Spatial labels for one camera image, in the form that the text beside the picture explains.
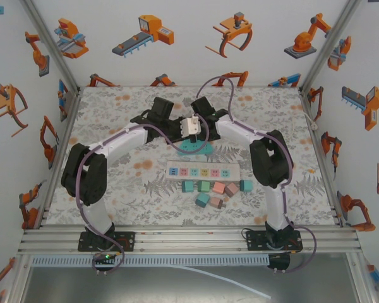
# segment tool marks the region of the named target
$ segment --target colored label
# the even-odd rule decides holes
[[[209,170],[208,169],[201,169],[201,176],[202,177],[208,177],[209,176]]]
[[[178,169],[176,167],[170,167],[170,175],[178,175]]]
[[[179,169],[179,175],[182,175],[182,176],[188,175],[188,169]]]
[[[212,177],[219,177],[219,169],[211,169],[210,170],[210,175]]]
[[[199,169],[191,169],[190,171],[190,174],[193,176],[193,177],[198,177],[199,175]]]
[[[230,170],[229,169],[222,169],[221,172],[222,177],[228,178],[230,177]]]

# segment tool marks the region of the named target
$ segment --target small cube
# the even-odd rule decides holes
[[[200,193],[198,197],[196,197],[195,204],[204,208],[208,204],[209,199],[210,197],[207,194]]]
[[[245,193],[250,193],[253,190],[253,181],[251,180],[240,180],[240,191]]]
[[[218,210],[222,207],[226,207],[226,204],[223,203],[223,200],[216,197],[210,198],[209,204]]]
[[[233,197],[238,191],[239,191],[239,188],[233,182],[225,187],[225,193],[230,198]]]
[[[210,183],[208,181],[198,181],[198,191],[200,193],[209,192]]]
[[[214,188],[212,188],[212,191],[217,194],[223,194],[225,191],[225,184],[220,182],[215,182]]]
[[[194,181],[183,181],[181,187],[183,193],[192,193],[194,191]]]

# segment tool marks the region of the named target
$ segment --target green block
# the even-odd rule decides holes
[[[183,193],[192,193],[194,191],[194,181],[183,181],[181,187]]]
[[[198,197],[196,197],[195,204],[204,208],[208,204],[209,199],[209,195],[200,193]]]
[[[240,180],[240,191],[245,193],[250,193],[253,190],[253,181],[251,180]]]
[[[208,181],[198,181],[198,191],[200,193],[207,193],[210,189],[210,183]]]

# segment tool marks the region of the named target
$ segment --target white power strip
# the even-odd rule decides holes
[[[167,180],[240,181],[238,163],[167,161]]]

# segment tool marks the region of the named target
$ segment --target floral tablecloth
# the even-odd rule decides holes
[[[155,97],[174,102],[171,118],[192,113],[198,88],[192,87],[110,87],[86,88],[63,161],[77,142],[84,145],[104,140],[123,128],[132,117],[152,106]],[[228,87],[208,87],[202,95],[215,109],[227,108]],[[289,217],[297,224],[334,224],[330,206],[303,116],[298,91],[293,88],[237,88],[232,111],[235,117],[284,135],[294,161],[294,178],[287,187]],[[262,186],[255,180],[250,151],[227,140],[212,142],[211,155],[179,156],[161,138],[131,150],[112,165],[107,174],[105,205],[114,223],[124,225],[246,225],[263,224],[267,207]],[[227,207],[221,210],[195,205],[197,193],[182,193],[180,182],[165,179],[168,160],[197,162],[238,162],[241,177],[253,180],[251,193],[221,197]],[[60,180],[46,224],[82,224],[76,203]]]

